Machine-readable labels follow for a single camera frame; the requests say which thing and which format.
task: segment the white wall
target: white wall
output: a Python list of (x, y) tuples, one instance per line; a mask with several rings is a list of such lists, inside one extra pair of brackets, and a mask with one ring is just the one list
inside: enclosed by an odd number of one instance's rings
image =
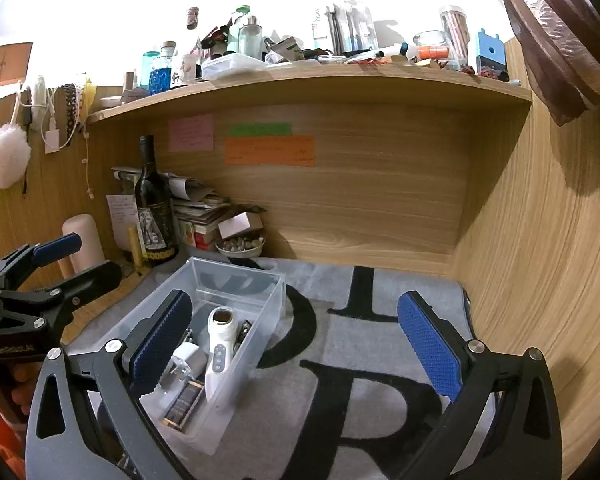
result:
[[(329, 0), (1, 0), (0, 44), (33, 41), (29, 76), (43, 73), (49, 85), (74, 80), (87, 72), (92, 81), (122, 84), (122, 74), (139, 68), (142, 53), (164, 40), (189, 47), (195, 38), (186, 30), (186, 10), (200, 8), (204, 36), (225, 23), (240, 4), (251, 6), (264, 33), (290, 34), (313, 46), (314, 9)], [(376, 21), (380, 46), (440, 28), (438, 7), (461, 6), (470, 30), (481, 27), (513, 36), (498, 0), (366, 0)]]

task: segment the clear plastic box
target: clear plastic box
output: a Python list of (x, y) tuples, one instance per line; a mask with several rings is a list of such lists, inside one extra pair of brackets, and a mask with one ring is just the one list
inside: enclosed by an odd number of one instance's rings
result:
[(200, 395), (201, 398), (182, 432), (162, 423), (162, 418), (171, 401), (180, 392), (181, 385), (172, 383), (164, 389), (159, 384), (152, 393), (140, 399), (145, 411), (176, 455), (184, 456), (190, 448), (211, 455), (216, 452), (222, 434), (231, 421), (241, 387), (260, 361), (280, 320), (285, 299), (285, 277), (264, 270), (190, 258), (113, 326), (96, 347), (101, 348), (110, 339), (124, 339), (141, 319), (150, 317), (174, 289), (189, 294), (193, 304), (190, 328), (194, 342), (206, 352), (206, 322), (215, 307), (230, 307), (240, 323), (245, 319), (253, 323), (214, 396), (207, 401), (204, 393)]
[(202, 79), (212, 81), (233, 74), (262, 70), (266, 67), (267, 64), (264, 61), (236, 52), (205, 61), (202, 64)]

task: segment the wine bottle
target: wine bottle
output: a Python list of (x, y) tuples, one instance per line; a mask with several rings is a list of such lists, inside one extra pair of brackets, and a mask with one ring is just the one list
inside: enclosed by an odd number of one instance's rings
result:
[(142, 244), (151, 266), (167, 262), (178, 254), (169, 191), (155, 169), (154, 136), (140, 137), (142, 176), (136, 182), (136, 206)]

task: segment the wine label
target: wine label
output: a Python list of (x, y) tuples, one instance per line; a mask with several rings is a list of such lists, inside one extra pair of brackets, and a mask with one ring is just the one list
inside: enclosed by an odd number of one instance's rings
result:
[(169, 205), (163, 203), (138, 208), (142, 241), (148, 260), (163, 260), (175, 253), (175, 235)]

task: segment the orange paper note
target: orange paper note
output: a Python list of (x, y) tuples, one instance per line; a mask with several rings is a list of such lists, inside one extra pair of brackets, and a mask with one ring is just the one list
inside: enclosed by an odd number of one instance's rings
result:
[(229, 137), (224, 140), (224, 163), (313, 166), (314, 138), (309, 135)]

